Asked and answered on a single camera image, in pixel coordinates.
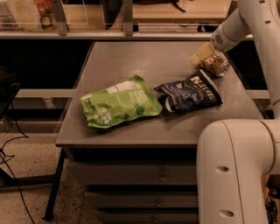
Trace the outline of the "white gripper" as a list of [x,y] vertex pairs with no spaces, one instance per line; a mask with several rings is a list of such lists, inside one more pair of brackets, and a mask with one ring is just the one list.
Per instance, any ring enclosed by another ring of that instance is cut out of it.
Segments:
[[231,28],[225,24],[220,24],[219,27],[213,32],[211,42],[206,42],[190,58],[190,61],[195,66],[213,55],[215,49],[220,52],[226,52],[237,46],[239,44],[238,32],[235,28]]

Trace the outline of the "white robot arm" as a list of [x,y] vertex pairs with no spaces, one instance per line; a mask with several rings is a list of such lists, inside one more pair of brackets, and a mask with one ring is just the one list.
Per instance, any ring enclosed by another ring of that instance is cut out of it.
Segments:
[[279,0],[237,0],[215,30],[225,52],[252,35],[273,106],[272,120],[227,119],[202,131],[197,147],[199,224],[268,224],[261,177],[280,169]]

